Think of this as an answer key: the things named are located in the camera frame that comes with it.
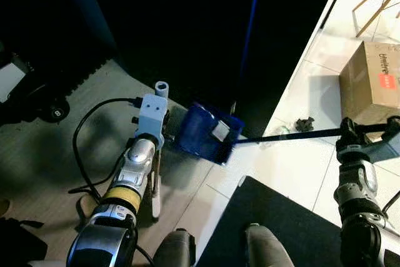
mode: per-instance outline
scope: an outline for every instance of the white cylinder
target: white cylinder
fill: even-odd
[[[156,95],[168,98],[169,86],[165,81],[158,81],[156,83]]]

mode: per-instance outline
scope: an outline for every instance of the gray floor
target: gray floor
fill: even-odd
[[[114,61],[93,74],[68,101],[69,116],[60,124],[41,120],[0,128],[0,198],[12,201],[6,215],[44,222],[41,229],[29,229],[49,246],[46,259],[65,260],[77,232],[76,203],[80,195],[67,191],[83,184],[73,157],[71,140],[83,115],[96,103],[115,97],[136,97],[153,93],[128,76]],[[170,132],[175,132],[184,108],[170,101]],[[104,177],[136,128],[131,118],[138,110],[116,103],[101,109],[83,127],[78,139],[82,160],[92,179]],[[162,209],[157,223],[144,201],[139,213],[139,244],[150,254],[171,230],[204,181],[212,163],[164,147],[161,161]],[[101,187],[104,192],[107,184]],[[145,260],[135,254],[135,264]]]

